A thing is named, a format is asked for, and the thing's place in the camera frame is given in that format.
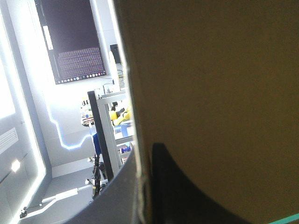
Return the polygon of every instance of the white wall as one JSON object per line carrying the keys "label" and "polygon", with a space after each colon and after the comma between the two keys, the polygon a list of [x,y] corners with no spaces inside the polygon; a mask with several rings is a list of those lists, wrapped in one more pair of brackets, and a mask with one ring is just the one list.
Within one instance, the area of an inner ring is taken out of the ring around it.
{"label": "white wall", "polygon": [[[10,0],[8,6],[52,166],[93,155],[90,138],[77,149],[68,150],[62,147],[57,127],[51,122],[49,113],[59,124],[63,143],[68,146],[80,145],[82,138],[89,134],[89,129],[80,124],[79,108],[82,97],[87,96],[88,91],[102,88],[103,84],[111,82],[107,79],[110,76],[55,85],[34,0]],[[102,32],[98,30],[98,34],[104,34],[106,48],[101,46],[101,49],[105,51],[110,44],[116,43],[107,0],[97,0],[97,9],[100,9],[103,25]]]}

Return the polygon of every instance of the ceiling light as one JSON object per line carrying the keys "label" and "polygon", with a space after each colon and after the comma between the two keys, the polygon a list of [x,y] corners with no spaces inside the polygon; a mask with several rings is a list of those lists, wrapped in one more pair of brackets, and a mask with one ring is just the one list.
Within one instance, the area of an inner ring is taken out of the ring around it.
{"label": "ceiling light", "polygon": [[14,172],[17,172],[18,169],[20,168],[21,164],[18,160],[13,161],[13,163],[11,164],[11,169]]}

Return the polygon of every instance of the blue object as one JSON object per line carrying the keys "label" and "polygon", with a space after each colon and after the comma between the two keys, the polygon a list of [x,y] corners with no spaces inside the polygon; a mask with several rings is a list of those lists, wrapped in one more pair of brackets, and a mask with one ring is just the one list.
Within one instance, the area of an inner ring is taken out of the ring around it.
{"label": "blue object", "polygon": [[129,127],[129,126],[130,125],[128,125],[128,124],[121,125],[121,133],[122,133],[123,137],[128,137],[127,127]]}
{"label": "blue object", "polygon": [[96,155],[99,156],[100,154],[102,154],[97,133],[93,135],[93,144],[94,144]]}

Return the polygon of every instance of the black curved edge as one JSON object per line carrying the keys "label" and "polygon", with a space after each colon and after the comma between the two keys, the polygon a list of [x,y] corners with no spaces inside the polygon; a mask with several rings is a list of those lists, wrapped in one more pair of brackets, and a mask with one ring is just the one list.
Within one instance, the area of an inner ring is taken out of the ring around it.
{"label": "black curved edge", "polygon": [[128,160],[99,196],[65,224],[138,224],[133,208],[136,194],[134,150]]}
{"label": "black curved edge", "polygon": [[156,224],[249,224],[199,190],[162,143],[152,151],[152,197]]}

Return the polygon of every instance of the black pole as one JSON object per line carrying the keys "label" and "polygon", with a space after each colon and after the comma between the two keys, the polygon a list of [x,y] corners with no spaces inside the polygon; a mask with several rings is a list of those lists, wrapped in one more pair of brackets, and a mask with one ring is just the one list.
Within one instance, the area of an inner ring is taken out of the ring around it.
{"label": "black pole", "polygon": [[110,157],[109,157],[109,153],[108,153],[106,139],[104,136],[103,125],[102,125],[100,113],[98,110],[97,99],[95,97],[94,91],[88,92],[88,98],[89,98],[89,103],[90,103],[90,106],[91,106],[92,112],[93,112],[93,120],[94,120],[95,128],[97,130],[99,144],[100,144],[101,152],[103,155],[103,161],[104,161],[104,165],[105,165],[107,179],[110,182],[113,179],[114,175],[113,175],[113,171],[112,171],[112,166],[111,166],[111,161],[110,161]]}

